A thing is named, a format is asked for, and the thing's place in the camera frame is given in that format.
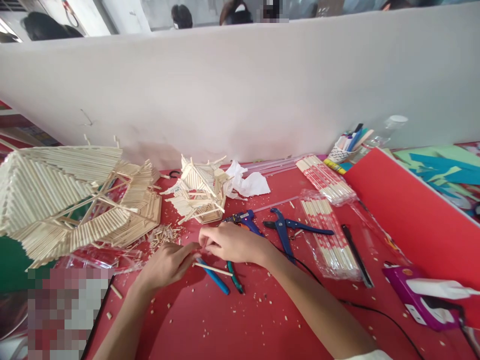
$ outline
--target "crumpled tissue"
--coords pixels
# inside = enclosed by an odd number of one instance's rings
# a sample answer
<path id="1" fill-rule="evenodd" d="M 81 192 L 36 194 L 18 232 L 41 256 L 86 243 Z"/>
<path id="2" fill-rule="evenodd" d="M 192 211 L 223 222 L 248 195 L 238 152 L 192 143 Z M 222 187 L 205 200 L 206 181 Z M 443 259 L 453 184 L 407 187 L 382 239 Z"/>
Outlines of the crumpled tissue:
<path id="1" fill-rule="evenodd" d="M 270 193 L 270 187 L 265 176 L 259 172 L 253 172 L 246 179 L 243 179 L 242 175 L 247 171 L 248 169 L 241 167 L 237 160 L 233 160 L 230 167 L 225 171 L 228 176 L 233 177 L 223 185 L 223 191 L 230 199 L 247 201 L 246 198 L 238 196 L 233 190 L 244 197 Z"/>

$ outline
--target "glue stick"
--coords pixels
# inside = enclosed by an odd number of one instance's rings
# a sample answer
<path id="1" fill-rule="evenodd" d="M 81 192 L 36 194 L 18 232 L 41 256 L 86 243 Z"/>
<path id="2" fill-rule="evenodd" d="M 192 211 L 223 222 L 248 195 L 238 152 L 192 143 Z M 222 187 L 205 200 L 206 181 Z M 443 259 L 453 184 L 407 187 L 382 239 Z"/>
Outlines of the glue stick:
<path id="1" fill-rule="evenodd" d="M 343 167 L 341 167 L 340 165 L 334 163 L 333 161 L 331 160 L 328 160 L 328 159 L 325 159 L 323 160 L 323 163 L 325 165 L 327 165 L 330 169 L 332 170 L 335 170 L 337 173 L 339 173 L 340 175 L 343 175 L 346 173 L 345 169 Z"/>

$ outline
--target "wooden pagoda model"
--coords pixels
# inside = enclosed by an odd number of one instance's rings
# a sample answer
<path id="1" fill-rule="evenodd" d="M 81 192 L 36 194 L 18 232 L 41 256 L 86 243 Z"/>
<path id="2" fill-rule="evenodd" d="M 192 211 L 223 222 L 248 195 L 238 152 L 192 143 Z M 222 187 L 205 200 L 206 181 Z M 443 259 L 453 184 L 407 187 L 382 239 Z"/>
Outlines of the wooden pagoda model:
<path id="1" fill-rule="evenodd" d="M 21 242 L 38 268 L 97 241 L 126 247 L 160 223 L 159 172 L 121 160 L 122 149 L 15 149 L 0 166 L 0 235 Z M 110 192 L 125 190 L 117 201 Z M 81 220 L 75 210 L 88 206 Z"/>
<path id="2" fill-rule="evenodd" d="M 230 178 L 220 169 L 225 157 L 206 164 L 194 163 L 181 156 L 181 177 L 174 186 L 161 194 L 173 194 L 165 201 L 171 202 L 183 216 L 178 224 L 191 218 L 201 224 L 218 221 L 225 212 L 226 195 L 223 185 Z"/>

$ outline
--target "red tabletop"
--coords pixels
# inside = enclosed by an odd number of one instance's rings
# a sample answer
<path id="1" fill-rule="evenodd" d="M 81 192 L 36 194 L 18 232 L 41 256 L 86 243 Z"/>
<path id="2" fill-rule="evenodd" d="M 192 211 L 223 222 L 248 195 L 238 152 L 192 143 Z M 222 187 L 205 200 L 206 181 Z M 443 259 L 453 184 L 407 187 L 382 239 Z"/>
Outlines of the red tabletop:
<path id="1" fill-rule="evenodd" d="M 297 169 L 267 178 L 271 193 L 255 196 L 248 202 L 227 199 L 225 216 L 259 209 L 298 196 L 301 189 L 314 189 Z M 169 188 L 174 179 L 160 179 L 157 185 Z M 162 224 L 176 224 L 178 214 L 163 198 Z M 286 219 L 299 217 L 305 223 L 298 200 L 276 206 Z M 474 359 L 472 351 L 459 330 L 437 333 L 412 319 L 382 274 L 384 261 L 395 263 L 396 256 L 380 238 L 372 234 L 376 253 L 371 253 L 363 238 L 362 223 L 346 205 L 335 208 L 340 223 L 348 224 L 365 266 L 375 285 L 367 289 L 363 283 L 321 278 L 312 252 L 303 235 L 292 241 L 294 255 L 309 266 L 325 287 L 337 298 L 365 305 L 386 313 L 408 334 L 425 359 Z M 266 237 L 278 247 L 275 230 L 262 221 L 276 220 L 268 209 L 256 214 L 255 222 Z M 194 219 L 182 224 L 182 244 L 197 241 L 201 225 Z M 146 243 L 139 246 L 146 250 Z M 212 255 L 203 259 L 211 266 L 224 268 L 226 262 Z M 185 277 L 155 296 L 145 317 L 137 359 L 331 359 L 326 349 L 310 330 L 295 305 L 267 271 L 253 264 L 235 264 L 245 294 L 237 292 L 228 276 L 220 275 L 230 288 L 230 295 L 221 292 L 212 279 L 199 267 L 191 268 Z M 115 287 L 124 295 L 138 273 L 118 275 Z M 107 334 L 123 300 L 112 291 L 104 300 L 97 318 L 97 329 L 89 354 L 91 359 Z M 376 339 L 378 346 L 395 360 L 419 359 L 401 330 L 387 317 L 365 309 L 347 306 L 364 328 Z M 108 320 L 106 314 L 113 315 Z"/>

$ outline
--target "white partition wall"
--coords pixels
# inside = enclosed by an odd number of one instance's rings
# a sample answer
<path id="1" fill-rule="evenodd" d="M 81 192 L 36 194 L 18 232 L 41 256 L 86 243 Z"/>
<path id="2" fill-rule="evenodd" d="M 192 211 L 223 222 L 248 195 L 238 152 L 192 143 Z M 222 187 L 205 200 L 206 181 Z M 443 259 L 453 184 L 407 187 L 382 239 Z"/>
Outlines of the white partition wall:
<path id="1" fill-rule="evenodd" d="M 479 19 L 475 2 L 3 44 L 0 99 L 65 145 L 116 135 L 160 168 L 328 152 L 391 114 L 410 118 L 395 147 L 479 140 Z"/>

